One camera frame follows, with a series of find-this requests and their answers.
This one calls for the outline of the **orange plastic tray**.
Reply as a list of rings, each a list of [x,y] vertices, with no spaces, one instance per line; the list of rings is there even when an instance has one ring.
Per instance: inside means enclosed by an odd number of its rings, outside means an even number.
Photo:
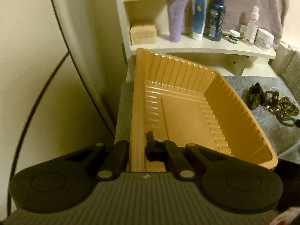
[[[277,155],[239,94],[215,69],[139,48],[130,135],[130,170],[163,172],[146,157],[147,133],[179,147],[202,145],[272,169]]]

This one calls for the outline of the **black wrist watch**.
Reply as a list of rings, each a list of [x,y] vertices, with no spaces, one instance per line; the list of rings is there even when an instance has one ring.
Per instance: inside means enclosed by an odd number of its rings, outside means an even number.
[[[247,106],[250,110],[255,110],[259,106],[266,106],[266,93],[263,91],[259,82],[251,86],[248,90]]]

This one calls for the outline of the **white corner shelf unit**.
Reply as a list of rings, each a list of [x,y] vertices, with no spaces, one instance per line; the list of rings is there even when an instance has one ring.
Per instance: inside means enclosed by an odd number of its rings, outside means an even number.
[[[269,60],[276,57],[273,49],[263,51],[243,42],[236,45],[221,39],[213,42],[207,38],[201,41],[183,34],[177,43],[170,42],[167,2],[173,0],[116,0],[117,13],[124,43],[124,57],[128,63],[127,80],[134,79],[135,55],[137,48],[146,48],[156,52],[175,54],[203,65],[217,69],[222,75],[243,75],[275,77],[269,66]],[[132,45],[130,29],[140,21],[154,22],[157,28],[157,40],[154,44]]]

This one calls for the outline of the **small cardboard box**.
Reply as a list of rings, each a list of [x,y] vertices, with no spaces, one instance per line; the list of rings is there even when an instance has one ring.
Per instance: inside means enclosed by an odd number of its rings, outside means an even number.
[[[157,28],[154,23],[136,23],[131,26],[130,39],[132,45],[155,44]]]

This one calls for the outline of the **small green white jar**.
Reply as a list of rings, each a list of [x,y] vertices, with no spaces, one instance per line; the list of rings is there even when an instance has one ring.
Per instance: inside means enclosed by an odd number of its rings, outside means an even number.
[[[237,44],[240,38],[240,33],[235,30],[229,31],[229,38],[228,41],[232,44]]]

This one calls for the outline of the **lilac tube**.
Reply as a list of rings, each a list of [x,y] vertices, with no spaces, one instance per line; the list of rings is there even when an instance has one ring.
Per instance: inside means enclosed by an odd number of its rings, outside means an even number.
[[[186,0],[167,0],[169,41],[177,43],[181,40]]]

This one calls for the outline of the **dark blue spray bottle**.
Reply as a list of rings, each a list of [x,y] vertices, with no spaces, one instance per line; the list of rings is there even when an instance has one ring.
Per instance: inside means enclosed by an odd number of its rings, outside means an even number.
[[[213,0],[209,9],[208,39],[218,42],[221,40],[226,8],[224,0]]]

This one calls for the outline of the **grey checked pillow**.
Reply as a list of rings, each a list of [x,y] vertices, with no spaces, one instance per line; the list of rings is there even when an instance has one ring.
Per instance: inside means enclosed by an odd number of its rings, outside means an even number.
[[[300,91],[300,66],[299,66],[299,51],[295,51],[290,60],[285,72],[281,78],[293,94],[294,98],[299,102]]]

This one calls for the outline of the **large white jar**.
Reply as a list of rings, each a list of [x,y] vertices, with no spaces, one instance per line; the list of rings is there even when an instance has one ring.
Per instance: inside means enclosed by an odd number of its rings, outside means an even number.
[[[264,51],[269,51],[274,42],[274,35],[265,29],[259,28],[257,30],[254,45]]]

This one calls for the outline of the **clear spray bottle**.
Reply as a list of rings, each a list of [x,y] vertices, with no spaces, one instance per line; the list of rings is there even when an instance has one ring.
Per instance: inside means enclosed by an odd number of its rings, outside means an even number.
[[[257,25],[258,19],[259,19],[259,8],[257,6],[253,6],[253,11],[248,21],[245,38],[244,38],[247,45],[252,45],[254,43],[257,30],[258,30],[258,25]]]

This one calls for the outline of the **blue white tube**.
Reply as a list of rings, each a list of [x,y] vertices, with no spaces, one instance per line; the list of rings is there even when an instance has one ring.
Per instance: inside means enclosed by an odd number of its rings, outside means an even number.
[[[206,26],[207,0],[195,0],[193,16],[193,39],[200,41],[203,38]]]

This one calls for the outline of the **mauve towel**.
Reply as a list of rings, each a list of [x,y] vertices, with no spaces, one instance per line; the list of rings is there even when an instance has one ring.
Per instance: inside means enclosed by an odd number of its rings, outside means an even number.
[[[186,0],[181,32],[192,33],[195,0]],[[209,6],[213,0],[207,0]],[[224,0],[226,12],[224,30],[240,29],[248,24],[253,7],[259,8],[258,26],[274,35],[273,48],[277,49],[282,38],[290,0]]]

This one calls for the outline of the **white oval mirror frame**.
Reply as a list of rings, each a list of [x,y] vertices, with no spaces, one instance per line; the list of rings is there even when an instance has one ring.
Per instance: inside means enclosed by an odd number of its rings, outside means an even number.
[[[116,128],[103,102],[106,84],[89,0],[51,0],[51,3],[77,74],[107,130],[114,136]]]

